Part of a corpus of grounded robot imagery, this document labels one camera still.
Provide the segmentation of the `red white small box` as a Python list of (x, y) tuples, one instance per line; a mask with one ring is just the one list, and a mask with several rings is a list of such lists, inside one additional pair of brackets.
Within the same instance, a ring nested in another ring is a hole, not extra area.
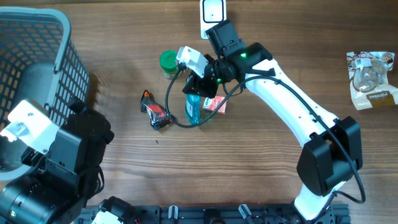
[[(203, 103), (203, 109), (207, 111), (215, 111), (223, 100), (224, 100), (223, 96), (215, 96), (214, 98), (205, 98)], [(227, 102), (225, 102), (217, 112), (220, 114), (225, 114), (226, 104)]]

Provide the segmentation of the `blue mouthwash bottle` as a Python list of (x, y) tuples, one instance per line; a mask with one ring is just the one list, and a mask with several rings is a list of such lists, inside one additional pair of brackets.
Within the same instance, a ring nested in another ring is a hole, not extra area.
[(200, 103), (201, 98), (198, 95), (186, 94), (185, 114), (190, 124), (200, 122)]

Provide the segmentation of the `green lid jar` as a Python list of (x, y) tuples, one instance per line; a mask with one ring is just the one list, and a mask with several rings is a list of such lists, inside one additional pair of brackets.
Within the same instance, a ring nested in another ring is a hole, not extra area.
[(176, 63), (177, 52), (174, 50), (166, 50), (160, 55), (159, 62), (163, 70), (164, 77), (173, 79), (178, 72), (178, 65)]

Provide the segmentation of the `black red snack packet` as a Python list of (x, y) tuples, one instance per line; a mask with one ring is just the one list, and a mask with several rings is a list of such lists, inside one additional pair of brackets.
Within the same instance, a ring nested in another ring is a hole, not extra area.
[(150, 125), (154, 130), (159, 130), (169, 124), (172, 124), (173, 115), (170, 115), (166, 109), (155, 102), (154, 96), (148, 90), (145, 90), (141, 97), (140, 111), (147, 112), (150, 117)]

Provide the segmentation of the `brown cookie bag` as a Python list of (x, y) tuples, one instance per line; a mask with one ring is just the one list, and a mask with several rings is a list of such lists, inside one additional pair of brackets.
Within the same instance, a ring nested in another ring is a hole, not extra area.
[(357, 110), (397, 104), (397, 87), (389, 84), (395, 53), (354, 51), (346, 54), (351, 101)]

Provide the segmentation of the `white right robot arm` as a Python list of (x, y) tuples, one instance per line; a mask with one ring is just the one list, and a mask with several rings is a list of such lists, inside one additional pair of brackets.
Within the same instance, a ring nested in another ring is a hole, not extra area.
[(290, 204), (266, 206), (264, 223), (349, 223), (346, 205), (335, 205), (341, 187), (359, 180), (363, 153), (359, 124), (339, 119), (307, 96), (260, 43), (246, 45), (229, 20), (206, 32), (214, 56), (181, 47), (177, 63), (191, 70), (183, 92), (212, 98), (220, 85), (237, 81), (267, 104), (293, 132), (302, 152), (299, 195)]

